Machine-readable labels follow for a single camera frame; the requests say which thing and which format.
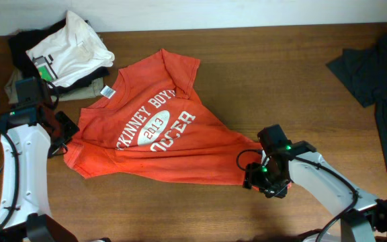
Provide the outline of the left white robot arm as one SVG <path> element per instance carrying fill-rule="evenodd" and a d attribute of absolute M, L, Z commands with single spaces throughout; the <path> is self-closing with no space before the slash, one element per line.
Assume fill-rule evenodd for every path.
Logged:
<path fill-rule="evenodd" d="M 62 111 L 23 108 L 0 116 L 0 241 L 76 241 L 51 215 L 47 160 L 66 153 L 78 126 Z"/>

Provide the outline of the orange soccer t-shirt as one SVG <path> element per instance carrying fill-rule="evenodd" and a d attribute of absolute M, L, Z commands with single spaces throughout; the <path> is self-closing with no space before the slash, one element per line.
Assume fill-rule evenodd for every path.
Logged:
<path fill-rule="evenodd" d="M 227 128 L 194 90 L 200 61 L 166 50 L 118 71 L 79 117 L 64 162 L 82 177 L 129 173 L 160 182 L 241 185 L 261 145 Z"/>

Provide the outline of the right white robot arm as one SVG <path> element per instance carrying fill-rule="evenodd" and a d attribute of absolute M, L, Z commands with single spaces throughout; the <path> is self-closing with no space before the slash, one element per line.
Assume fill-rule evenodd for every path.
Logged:
<path fill-rule="evenodd" d="M 322 228 L 293 241 L 387 241 L 387 200 L 361 189 L 331 167 L 306 141 L 268 145 L 261 161 L 244 167 L 243 187 L 267 198 L 284 198 L 292 184 L 303 187 L 331 214 Z"/>

